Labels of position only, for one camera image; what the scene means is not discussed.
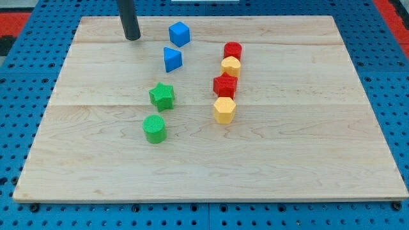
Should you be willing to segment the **black cylindrical robot arm rod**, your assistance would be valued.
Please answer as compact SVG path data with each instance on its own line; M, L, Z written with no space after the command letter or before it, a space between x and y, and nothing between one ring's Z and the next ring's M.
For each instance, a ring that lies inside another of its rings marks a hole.
M134 0L116 0L116 3L125 38L130 41L140 39L141 31L137 20Z

